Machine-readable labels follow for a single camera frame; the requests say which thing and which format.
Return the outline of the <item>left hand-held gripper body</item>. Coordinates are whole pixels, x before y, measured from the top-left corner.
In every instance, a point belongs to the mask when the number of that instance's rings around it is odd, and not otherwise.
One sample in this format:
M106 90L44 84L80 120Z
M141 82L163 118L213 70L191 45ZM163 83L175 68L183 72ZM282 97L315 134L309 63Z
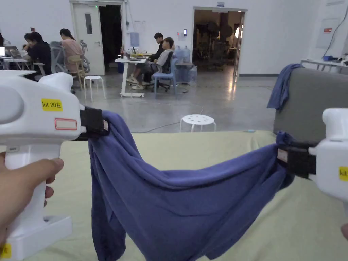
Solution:
M100 109L80 104L71 93L73 77L55 73L38 82L6 76L0 82L0 143L5 166L16 169L60 156L64 141L103 135ZM24 211L10 226L1 259L22 261L72 233L70 216L45 216L45 183L35 188Z

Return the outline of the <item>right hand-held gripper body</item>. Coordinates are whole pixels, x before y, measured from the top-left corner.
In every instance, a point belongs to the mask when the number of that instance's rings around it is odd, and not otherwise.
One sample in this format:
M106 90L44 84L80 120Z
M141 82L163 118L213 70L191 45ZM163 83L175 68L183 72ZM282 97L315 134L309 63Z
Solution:
M322 119L326 135L319 144L292 147L292 172L342 201L348 214L348 109L328 108Z

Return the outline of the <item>person's left hand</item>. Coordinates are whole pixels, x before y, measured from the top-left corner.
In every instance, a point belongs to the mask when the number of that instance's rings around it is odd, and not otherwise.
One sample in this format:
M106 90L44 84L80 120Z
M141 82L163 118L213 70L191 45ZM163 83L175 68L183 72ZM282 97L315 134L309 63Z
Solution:
M0 246L8 238L10 225L23 212L41 183L51 184L62 170L60 158L42 159L10 170L5 166L6 153L0 154Z

